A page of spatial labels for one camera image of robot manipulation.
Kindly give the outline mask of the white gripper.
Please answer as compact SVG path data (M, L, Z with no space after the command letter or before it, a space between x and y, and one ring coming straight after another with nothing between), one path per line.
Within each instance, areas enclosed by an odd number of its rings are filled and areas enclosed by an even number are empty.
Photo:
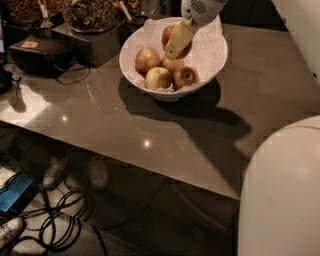
M220 14L228 0L181 0L181 15L197 26L205 26ZM195 29L182 20L177 22L169 38L165 56L170 60L178 59L184 48L192 44Z

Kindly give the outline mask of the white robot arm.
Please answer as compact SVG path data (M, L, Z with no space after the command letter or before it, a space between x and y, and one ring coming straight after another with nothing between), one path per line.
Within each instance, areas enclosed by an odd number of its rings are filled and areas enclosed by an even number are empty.
M315 80L320 0L271 0ZM286 126L257 149L245 173L237 256L320 256L320 116Z

